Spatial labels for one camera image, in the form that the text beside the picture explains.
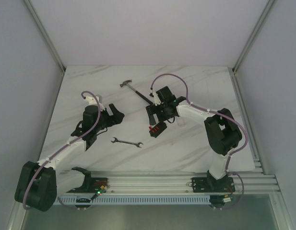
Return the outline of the black fuse box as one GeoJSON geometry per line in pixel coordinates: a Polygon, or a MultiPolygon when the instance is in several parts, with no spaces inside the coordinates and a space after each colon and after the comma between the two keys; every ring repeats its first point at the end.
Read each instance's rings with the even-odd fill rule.
{"type": "Polygon", "coordinates": [[[166,128],[167,125],[165,122],[159,122],[155,126],[149,126],[150,136],[157,138],[166,128]]]}

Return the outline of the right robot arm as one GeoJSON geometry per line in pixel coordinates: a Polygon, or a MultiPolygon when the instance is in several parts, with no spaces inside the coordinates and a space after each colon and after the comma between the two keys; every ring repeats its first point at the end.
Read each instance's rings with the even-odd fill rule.
{"type": "Polygon", "coordinates": [[[193,182],[193,189],[197,192],[220,193],[233,188],[233,180],[227,174],[227,161],[230,151],[235,149],[242,139],[242,134],[231,112],[224,108],[213,114],[183,104],[186,98],[176,97],[167,86],[151,91],[150,96],[154,98],[154,102],[146,107],[146,111],[151,137],[158,137],[167,128],[169,119],[176,117],[191,119],[205,127],[213,158],[206,177],[193,182]]]}

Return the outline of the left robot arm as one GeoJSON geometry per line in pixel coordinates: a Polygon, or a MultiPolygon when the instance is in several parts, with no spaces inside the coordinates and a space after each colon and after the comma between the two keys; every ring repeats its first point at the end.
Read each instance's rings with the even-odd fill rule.
{"type": "Polygon", "coordinates": [[[94,144],[101,130],[123,121],[122,112],[113,104],[109,108],[111,115],[97,105],[85,107],[82,120],[64,146],[42,160],[25,163],[15,190],[15,201],[45,212],[60,195],[72,191],[89,192],[93,185],[91,172],[71,166],[71,162],[94,144]]]}

